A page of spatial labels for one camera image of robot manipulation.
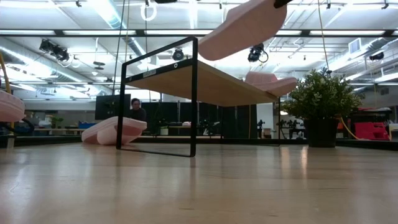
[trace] red object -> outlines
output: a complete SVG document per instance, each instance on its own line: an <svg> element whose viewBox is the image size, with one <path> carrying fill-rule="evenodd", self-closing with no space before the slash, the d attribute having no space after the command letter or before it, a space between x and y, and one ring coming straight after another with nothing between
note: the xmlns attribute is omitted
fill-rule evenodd
<svg viewBox="0 0 398 224"><path fill-rule="evenodd" d="M361 139L389 140L389 135L383 122L355 123L355 135Z"/></svg>

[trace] white sticker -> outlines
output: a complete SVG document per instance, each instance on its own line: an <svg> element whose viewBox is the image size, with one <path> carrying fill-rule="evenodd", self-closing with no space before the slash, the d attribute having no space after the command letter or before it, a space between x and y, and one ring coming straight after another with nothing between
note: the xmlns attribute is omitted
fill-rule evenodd
<svg viewBox="0 0 398 224"><path fill-rule="evenodd" d="M149 77L149 76L155 75L155 74L156 74L156 69L153 69L151 71L144 72L144 74L142 76L143 76L143 78L145 78L145 77Z"/></svg>

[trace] white ring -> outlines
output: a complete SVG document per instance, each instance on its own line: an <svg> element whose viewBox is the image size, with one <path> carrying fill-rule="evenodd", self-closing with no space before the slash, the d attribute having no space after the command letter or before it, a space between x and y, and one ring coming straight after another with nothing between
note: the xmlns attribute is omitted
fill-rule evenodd
<svg viewBox="0 0 398 224"><path fill-rule="evenodd" d="M152 12L152 15L149 18L145 17L145 8L147 8L147 7L152 7L154 9L154 11ZM157 15L157 9L156 9L156 5L155 4L153 4L152 6L146 6L145 3L142 4L142 6L141 6L141 17L142 17L143 20L152 21L153 19L155 19L156 15Z"/></svg>

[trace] man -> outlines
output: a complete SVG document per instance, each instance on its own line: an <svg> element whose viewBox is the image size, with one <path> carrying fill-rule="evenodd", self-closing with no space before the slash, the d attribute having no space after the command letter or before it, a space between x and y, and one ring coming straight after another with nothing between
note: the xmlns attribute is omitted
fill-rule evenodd
<svg viewBox="0 0 398 224"><path fill-rule="evenodd" d="M141 108L141 102L137 98L131 100L131 106L132 110L130 111L130 118L139 121L146 121L147 113Z"/></svg>

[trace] black plant pot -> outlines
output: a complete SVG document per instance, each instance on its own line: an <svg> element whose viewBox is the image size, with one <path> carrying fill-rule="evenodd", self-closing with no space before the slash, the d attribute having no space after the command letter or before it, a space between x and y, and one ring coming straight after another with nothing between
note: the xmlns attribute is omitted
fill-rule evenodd
<svg viewBox="0 0 398 224"><path fill-rule="evenodd" d="M310 147L335 147L338 120L310 119L304 121Z"/></svg>

